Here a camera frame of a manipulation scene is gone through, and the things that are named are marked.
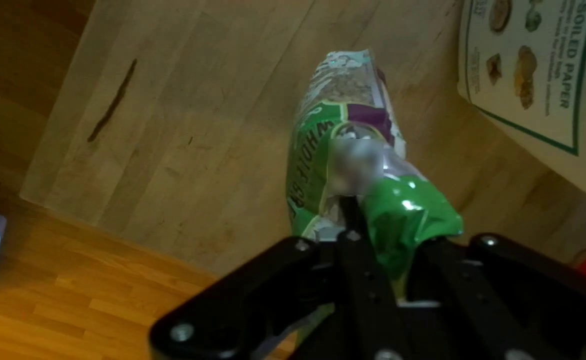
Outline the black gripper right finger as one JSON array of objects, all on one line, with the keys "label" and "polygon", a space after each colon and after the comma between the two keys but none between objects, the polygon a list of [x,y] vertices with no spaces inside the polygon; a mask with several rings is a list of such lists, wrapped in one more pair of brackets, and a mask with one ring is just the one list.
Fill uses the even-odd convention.
[{"label": "black gripper right finger", "polygon": [[498,234],[418,245],[418,360],[586,360],[586,275]]}]

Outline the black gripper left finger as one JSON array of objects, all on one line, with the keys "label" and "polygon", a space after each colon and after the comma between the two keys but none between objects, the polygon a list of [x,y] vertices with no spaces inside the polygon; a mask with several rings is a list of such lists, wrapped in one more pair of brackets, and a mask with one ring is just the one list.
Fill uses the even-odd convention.
[{"label": "black gripper left finger", "polygon": [[288,235],[160,316],[151,360],[263,360],[336,299],[333,241]]}]

